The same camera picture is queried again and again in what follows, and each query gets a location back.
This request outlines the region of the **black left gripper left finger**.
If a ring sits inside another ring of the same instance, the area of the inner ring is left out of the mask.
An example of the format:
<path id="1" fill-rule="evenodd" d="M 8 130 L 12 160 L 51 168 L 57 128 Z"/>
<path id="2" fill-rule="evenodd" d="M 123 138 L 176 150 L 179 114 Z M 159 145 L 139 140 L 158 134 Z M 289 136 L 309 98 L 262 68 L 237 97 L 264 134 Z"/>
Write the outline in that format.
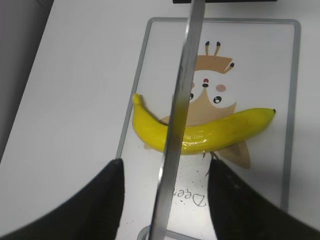
<path id="1" fill-rule="evenodd" d="M 125 200 L 122 159 L 111 160 L 85 187 L 2 240 L 114 240 Z"/>

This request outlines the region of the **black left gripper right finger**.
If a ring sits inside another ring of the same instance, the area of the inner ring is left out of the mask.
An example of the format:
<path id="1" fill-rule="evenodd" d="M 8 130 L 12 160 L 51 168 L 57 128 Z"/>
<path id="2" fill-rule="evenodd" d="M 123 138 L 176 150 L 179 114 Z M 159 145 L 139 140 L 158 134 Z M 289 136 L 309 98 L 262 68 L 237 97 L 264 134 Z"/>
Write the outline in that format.
<path id="1" fill-rule="evenodd" d="M 222 160 L 212 159 L 208 205 L 219 240 L 318 240 L 320 232 L 273 205 Z"/>

